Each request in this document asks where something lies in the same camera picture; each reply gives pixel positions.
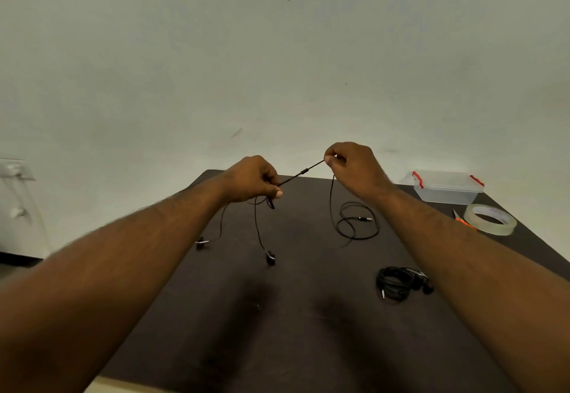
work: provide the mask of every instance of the red clip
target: red clip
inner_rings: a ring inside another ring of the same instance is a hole
[[[481,180],[479,180],[477,177],[470,175],[469,177],[471,177],[474,181],[476,181],[477,183],[479,183],[481,186],[485,187],[485,183],[483,183]]]
[[[423,189],[423,188],[424,188],[424,181],[422,180],[422,177],[420,177],[419,174],[418,174],[416,171],[412,172],[411,174],[412,174],[412,175],[415,175],[415,176],[418,178],[418,180],[419,180],[419,187],[421,187],[421,188]]]

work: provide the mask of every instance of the wall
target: wall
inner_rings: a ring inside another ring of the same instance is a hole
[[[480,176],[570,259],[569,3],[0,0],[0,157],[56,248],[204,169],[354,140],[394,181]]]

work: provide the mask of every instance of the wall switch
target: wall switch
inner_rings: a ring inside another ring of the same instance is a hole
[[[20,176],[23,180],[35,180],[28,164],[19,159],[0,159],[0,178]]]

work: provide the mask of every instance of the tape roll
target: tape roll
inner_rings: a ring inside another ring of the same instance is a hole
[[[492,217],[501,222],[501,224],[489,222],[477,215]],[[491,207],[490,205],[468,205],[463,218],[468,224],[473,225],[475,228],[495,236],[509,236],[517,226],[517,219],[509,215],[507,212],[502,211],[500,208]]]

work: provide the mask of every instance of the dark table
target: dark table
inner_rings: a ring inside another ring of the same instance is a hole
[[[258,206],[274,267],[253,206],[230,205],[222,238],[190,250],[102,375],[175,392],[514,391],[437,290],[396,305],[379,298],[379,268],[417,265],[380,214],[378,236],[339,249],[346,241],[331,225],[330,184],[297,178],[275,210]],[[352,199],[335,183],[333,214]],[[500,207],[485,194],[475,202]],[[465,210],[432,206],[450,217]],[[490,237],[570,280],[570,264],[523,224]]]

